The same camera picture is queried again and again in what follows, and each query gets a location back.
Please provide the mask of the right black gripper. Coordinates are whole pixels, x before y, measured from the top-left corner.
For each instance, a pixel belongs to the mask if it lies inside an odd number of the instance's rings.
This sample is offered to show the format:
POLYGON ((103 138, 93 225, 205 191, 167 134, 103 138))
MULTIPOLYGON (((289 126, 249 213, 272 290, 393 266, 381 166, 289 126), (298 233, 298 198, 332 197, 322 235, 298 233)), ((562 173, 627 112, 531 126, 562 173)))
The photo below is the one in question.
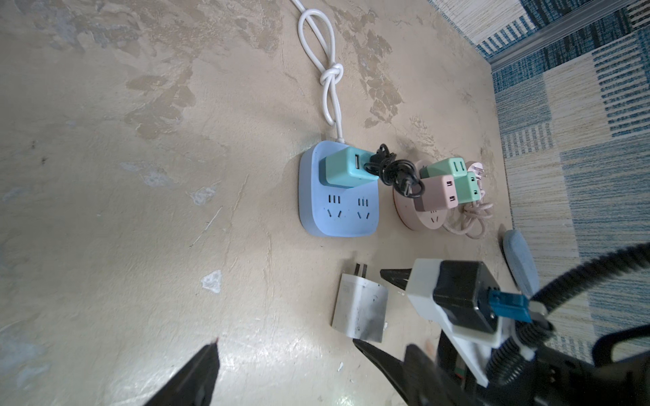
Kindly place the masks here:
MULTIPOLYGON (((406 291, 411 269, 382 269, 380 277, 406 291)), ((439 368, 419 347, 406 347, 404 363, 371 343, 353 338, 355 347, 388 379, 408 405, 478 405, 477 400, 439 368)))

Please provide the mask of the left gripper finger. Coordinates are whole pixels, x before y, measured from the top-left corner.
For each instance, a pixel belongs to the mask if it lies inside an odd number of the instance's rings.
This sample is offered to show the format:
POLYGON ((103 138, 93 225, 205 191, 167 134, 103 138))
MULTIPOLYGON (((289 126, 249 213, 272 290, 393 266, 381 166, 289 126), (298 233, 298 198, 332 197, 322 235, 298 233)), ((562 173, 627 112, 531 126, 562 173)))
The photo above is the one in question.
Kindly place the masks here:
POLYGON ((218 380, 218 339, 203 346, 145 406, 210 405, 218 380))

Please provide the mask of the white square plug adapter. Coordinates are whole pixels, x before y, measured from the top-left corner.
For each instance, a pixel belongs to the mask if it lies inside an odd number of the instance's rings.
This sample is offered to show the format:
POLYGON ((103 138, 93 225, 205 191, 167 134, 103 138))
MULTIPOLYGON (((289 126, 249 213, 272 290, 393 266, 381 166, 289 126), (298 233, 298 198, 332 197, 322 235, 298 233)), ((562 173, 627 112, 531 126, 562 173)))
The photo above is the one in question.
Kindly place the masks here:
POLYGON ((382 343, 389 290, 367 278, 367 265, 343 273, 331 326, 348 338, 382 343))

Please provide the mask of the pink plug adapter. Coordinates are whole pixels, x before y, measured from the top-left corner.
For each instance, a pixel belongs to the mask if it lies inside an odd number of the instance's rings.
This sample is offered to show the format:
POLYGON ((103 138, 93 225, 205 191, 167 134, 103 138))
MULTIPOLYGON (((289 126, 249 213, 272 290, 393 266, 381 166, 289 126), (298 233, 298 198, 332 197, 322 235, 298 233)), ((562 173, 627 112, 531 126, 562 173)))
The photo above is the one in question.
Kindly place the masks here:
POLYGON ((459 205, 455 179, 452 175, 439 175, 421 181, 425 190, 415 199, 417 211, 440 211, 453 209, 459 205))

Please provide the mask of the teal plug adapter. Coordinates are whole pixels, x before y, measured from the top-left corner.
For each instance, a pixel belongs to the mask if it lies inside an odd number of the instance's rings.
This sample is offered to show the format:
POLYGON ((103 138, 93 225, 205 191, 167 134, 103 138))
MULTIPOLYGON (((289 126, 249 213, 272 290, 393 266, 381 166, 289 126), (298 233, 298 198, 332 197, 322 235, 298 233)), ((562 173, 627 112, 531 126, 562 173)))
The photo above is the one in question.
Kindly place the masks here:
POLYGON ((319 164, 319 180, 322 184, 338 188, 355 188, 378 181, 365 165, 373 156, 371 152, 352 146, 328 155, 319 164))

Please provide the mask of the light green plug adapter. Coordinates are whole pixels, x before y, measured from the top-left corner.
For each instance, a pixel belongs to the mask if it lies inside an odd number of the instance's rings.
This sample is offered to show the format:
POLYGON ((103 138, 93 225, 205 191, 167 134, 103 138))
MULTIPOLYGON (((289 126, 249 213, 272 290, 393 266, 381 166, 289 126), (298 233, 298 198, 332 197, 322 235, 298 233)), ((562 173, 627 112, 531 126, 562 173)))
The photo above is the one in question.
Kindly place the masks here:
POLYGON ((420 176, 423 179, 444 175, 453 176, 455 179, 464 178, 467 175, 467 166, 464 159, 461 157, 447 158, 443 161, 428 164, 420 170, 420 176))

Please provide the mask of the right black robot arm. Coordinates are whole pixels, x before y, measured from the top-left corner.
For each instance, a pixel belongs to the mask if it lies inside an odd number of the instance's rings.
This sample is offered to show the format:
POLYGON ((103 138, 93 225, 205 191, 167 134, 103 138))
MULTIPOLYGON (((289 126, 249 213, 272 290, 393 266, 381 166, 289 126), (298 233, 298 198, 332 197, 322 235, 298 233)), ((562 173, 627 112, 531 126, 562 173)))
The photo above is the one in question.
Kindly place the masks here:
POLYGON ((615 350, 647 338, 648 326, 577 343, 564 337, 553 314, 591 289, 648 268, 648 244, 632 245, 573 267, 527 296, 501 289, 482 262, 418 259, 380 275, 419 316, 440 326, 437 356, 411 344, 397 359, 365 340, 354 344, 409 405, 646 405, 648 352, 619 359, 615 350))

